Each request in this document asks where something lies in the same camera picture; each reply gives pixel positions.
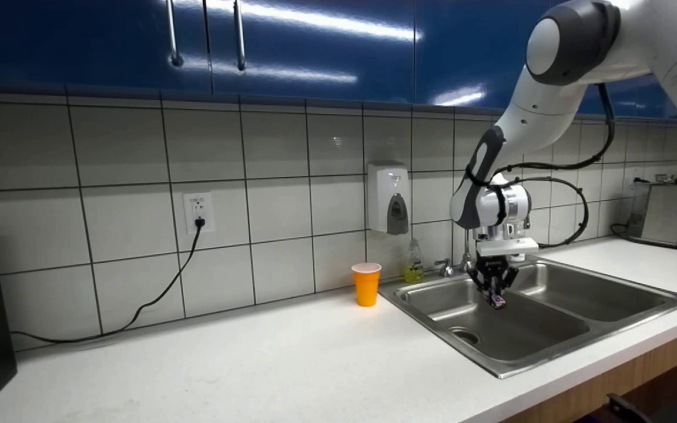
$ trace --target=metal rod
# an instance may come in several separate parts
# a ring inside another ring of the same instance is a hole
[[[462,230],[462,256],[461,256],[461,270],[474,270],[474,230]]]
[[[170,60],[171,60],[171,67],[180,67],[183,60],[177,45],[174,0],[166,0],[166,19],[170,19],[170,49],[171,49]]]
[[[239,43],[239,58],[238,58],[238,69],[245,70],[245,60],[247,60],[247,48],[245,48],[245,18],[241,18],[241,5],[234,0],[234,23],[238,23],[238,43]]]

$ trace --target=white countertop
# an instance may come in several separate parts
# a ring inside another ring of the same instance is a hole
[[[545,256],[677,291],[673,250]],[[673,338],[677,310],[499,382],[387,302],[335,291],[22,356],[0,423],[501,422]]]

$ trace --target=soap dispenser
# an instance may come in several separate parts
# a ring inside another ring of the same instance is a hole
[[[387,236],[409,233],[409,173],[402,164],[367,168],[369,228]]]

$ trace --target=black cable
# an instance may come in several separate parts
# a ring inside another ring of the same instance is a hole
[[[566,240],[561,240],[561,242],[556,242],[556,244],[543,244],[543,242],[539,242],[541,250],[563,248],[563,244],[576,242],[576,240],[582,236],[582,230],[586,230],[587,223],[590,223],[590,206],[587,206],[587,199],[582,196],[582,189],[579,189],[579,187],[573,187],[573,184],[568,184],[568,181],[563,181],[563,180],[555,180],[555,177],[516,180],[514,184],[520,184],[520,181],[548,181],[548,184],[568,187],[568,189],[580,199],[580,206],[582,206],[582,219],[580,219],[579,228],[576,228]]]
[[[605,110],[605,126],[606,126],[606,140],[605,140],[605,146],[580,161],[580,163],[573,163],[573,164],[553,164],[553,163],[514,163],[514,164],[507,164],[507,168],[501,168],[496,170],[493,174],[501,174],[501,173],[512,173],[512,170],[582,170],[582,168],[590,168],[594,163],[601,161],[601,156],[606,153],[606,148],[612,148],[614,140],[616,140],[616,114],[614,114],[614,106],[612,106],[612,96],[606,94],[606,86],[594,86],[598,93],[599,93],[599,102],[601,102],[601,110]]]
[[[85,344],[85,341],[97,341],[97,338],[109,338],[109,336],[116,336],[116,335],[121,335],[126,332],[146,309],[154,305],[158,302],[163,302],[170,290],[177,285],[177,281],[180,278],[180,273],[188,269],[188,264],[193,261],[194,251],[197,251],[197,240],[200,240],[200,230],[204,227],[204,219],[197,219],[194,222],[194,240],[193,240],[193,248],[191,248],[191,256],[183,261],[183,267],[179,269],[179,273],[171,278],[171,283],[147,304],[139,305],[131,316],[131,320],[120,328],[120,329],[113,329],[113,332],[104,332],[104,335],[97,335],[97,336],[85,336],[85,338],[46,338],[46,336],[35,336],[35,335],[27,335],[27,332],[9,332],[15,336],[25,336],[25,338],[35,338],[35,341],[42,341],[42,344]]]

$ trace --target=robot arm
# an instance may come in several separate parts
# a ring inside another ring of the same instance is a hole
[[[501,153],[555,144],[587,86],[646,73],[677,106],[677,2],[570,0],[534,29],[509,106],[482,137],[452,201],[452,217],[467,233],[466,270],[493,305],[503,305],[501,290],[514,278],[509,258],[539,250],[516,230],[531,207],[527,191],[493,174],[505,164]]]

